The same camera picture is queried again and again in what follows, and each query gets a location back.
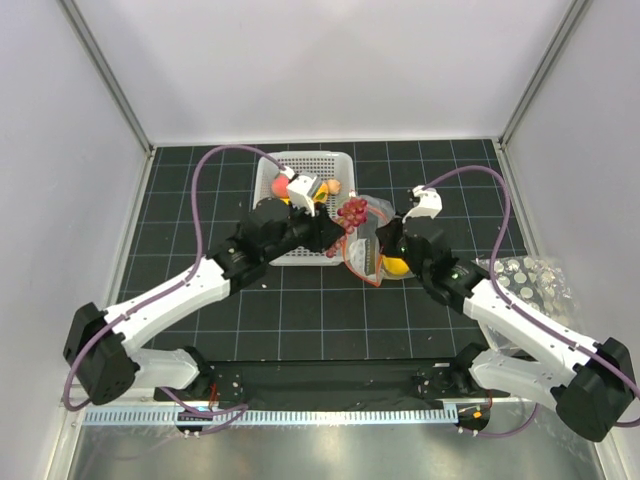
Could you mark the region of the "red toy grapes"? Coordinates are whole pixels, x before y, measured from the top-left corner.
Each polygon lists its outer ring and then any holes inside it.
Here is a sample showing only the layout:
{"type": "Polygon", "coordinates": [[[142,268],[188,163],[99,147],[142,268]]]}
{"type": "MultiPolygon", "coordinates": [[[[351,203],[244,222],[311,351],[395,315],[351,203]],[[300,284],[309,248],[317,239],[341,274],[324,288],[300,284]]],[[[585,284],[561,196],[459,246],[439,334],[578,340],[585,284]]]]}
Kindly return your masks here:
{"type": "Polygon", "coordinates": [[[334,222],[344,229],[344,234],[327,250],[327,258],[334,258],[343,253],[350,237],[367,221],[367,210],[368,201],[363,197],[350,197],[337,210],[334,222]]]}

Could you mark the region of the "orange toy with leaf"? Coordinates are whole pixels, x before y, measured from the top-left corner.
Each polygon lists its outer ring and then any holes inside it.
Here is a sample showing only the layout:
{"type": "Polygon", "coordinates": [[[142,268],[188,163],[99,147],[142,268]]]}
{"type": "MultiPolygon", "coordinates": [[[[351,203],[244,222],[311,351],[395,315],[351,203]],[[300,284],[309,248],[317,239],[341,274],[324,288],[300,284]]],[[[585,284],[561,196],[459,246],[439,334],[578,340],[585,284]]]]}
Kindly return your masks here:
{"type": "Polygon", "coordinates": [[[328,184],[326,182],[322,182],[314,195],[314,202],[325,204],[330,196],[331,193],[328,184]]]}

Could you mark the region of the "clear zip bag orange zipper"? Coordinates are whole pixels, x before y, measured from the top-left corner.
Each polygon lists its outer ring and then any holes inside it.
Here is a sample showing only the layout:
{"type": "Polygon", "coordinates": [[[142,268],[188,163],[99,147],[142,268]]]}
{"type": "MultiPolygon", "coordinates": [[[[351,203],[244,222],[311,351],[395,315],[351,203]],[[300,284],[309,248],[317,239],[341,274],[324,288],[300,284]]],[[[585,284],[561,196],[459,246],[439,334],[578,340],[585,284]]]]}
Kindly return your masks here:
{"type": "Polygon", "coordinates": [[[380,252],[375,231],[393,219],[393,205],[387,200],[368,195],[352,194],[351,197],[363,197],[367,200],[368,210],[367,221],[350,237],[346,249],[341,254],[345,266],[365,283],[374,287],[379,287],[385,280],[399,281],[412,278],[411,272],[403,278],[386,278],[382,269],[384,255],[380,252]]]}

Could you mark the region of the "white perforated plastic basket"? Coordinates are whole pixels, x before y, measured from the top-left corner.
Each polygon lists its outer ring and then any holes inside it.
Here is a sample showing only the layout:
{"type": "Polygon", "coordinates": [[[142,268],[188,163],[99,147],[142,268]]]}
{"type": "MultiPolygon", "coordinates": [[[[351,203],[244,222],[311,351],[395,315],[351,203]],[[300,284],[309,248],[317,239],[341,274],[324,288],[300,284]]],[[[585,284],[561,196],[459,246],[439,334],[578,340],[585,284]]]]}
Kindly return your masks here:
{"type": "MultiPolygon", "coordinates": [[[[335,179],[340,182],[338,195],[329,195],[326,202],[327,210],[332,218],[337,217],[337,210],[349,199],[350,193],[356,190],[353,159],[343,152],[331,151],[288,151],[271,153],[271,156],[281,164],[290,167],[296,173],[309,173],[321,180],[335,179]]],[[[257,203],[272,196],[271,184],[279,174],[279,170],[270,160],[261,157],[257,164],[256,179],[253,189],[253,203],[257,203]]],[[[338,248],[334,257],[313,253],[302,247],[289,252],[270,262],[277,267],[303,266],[337,266],[343,262],[342,249],[338,248]]]]}

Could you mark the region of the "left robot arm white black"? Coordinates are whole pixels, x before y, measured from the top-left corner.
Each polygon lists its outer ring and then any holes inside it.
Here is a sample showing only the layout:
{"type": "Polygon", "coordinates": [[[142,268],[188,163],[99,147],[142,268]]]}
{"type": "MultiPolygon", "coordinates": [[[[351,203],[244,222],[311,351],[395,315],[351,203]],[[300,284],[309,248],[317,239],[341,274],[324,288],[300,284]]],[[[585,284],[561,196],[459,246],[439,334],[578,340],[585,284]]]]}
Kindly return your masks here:
{"type": "Polygon", "coordinates": [[[194,348],[151,350],[146,343],[257,282],[270,262],[297,248],[323,253],[344,234],[322,203],[309,214],[275,198],[260,201],[230,237],[198,254],[181,274],[104,310],[94,303],[81,306],[63,348],[67,380],[78,381],[94,405],[108,404],[132,387],[166,387],[190,400],[204,398],[211,370],[194,348]]]}

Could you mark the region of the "yellow toy pear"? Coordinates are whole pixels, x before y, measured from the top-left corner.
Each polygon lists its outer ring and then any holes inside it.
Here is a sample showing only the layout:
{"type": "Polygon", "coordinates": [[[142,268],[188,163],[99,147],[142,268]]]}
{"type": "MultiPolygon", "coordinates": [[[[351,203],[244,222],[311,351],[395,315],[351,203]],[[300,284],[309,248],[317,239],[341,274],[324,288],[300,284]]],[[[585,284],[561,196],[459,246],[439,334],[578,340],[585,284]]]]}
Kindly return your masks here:
{"type": "Polygon", "coordinates": [[[401,258],[382,256],[382,269],[386,278],[403,278],[410,274],[410,269],[401,258]]]}

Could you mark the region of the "pink toy peach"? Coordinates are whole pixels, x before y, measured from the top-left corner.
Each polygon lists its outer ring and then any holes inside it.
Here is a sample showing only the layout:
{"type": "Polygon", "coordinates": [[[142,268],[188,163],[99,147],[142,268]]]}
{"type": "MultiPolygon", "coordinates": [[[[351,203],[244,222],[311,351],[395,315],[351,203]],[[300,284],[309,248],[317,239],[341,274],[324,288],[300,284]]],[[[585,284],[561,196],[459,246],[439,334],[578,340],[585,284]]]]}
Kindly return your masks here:
{"type": "Polygon", "coordinates": [[[288,193],[288,185],[290,183],[290,179],[286,175],[278,175],[271,182],[271,192],[272,194],[280,199],[286,199],[289,197],[288,193]]]}

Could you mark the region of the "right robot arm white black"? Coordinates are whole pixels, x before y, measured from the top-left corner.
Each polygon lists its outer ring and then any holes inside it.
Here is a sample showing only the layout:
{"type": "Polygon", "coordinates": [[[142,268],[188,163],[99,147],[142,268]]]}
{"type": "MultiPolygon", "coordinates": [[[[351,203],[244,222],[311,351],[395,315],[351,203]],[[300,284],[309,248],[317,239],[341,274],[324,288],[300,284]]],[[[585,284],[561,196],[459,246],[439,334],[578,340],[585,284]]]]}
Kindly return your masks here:
{"type": "Polygon", "coordinates": [[[639,397],[629,349],[557,323],[502,289],[493,271],[456,257],[430,217],[395,218],[376,235],[383,254],[403,260],[437,303],[505,337],[528,354],[466,348],[450,372],[463,396],[480,389],[511,393],[554,411],[574,433],[602,441],[613,428],[634,428],[623,414],[639,397]]]}

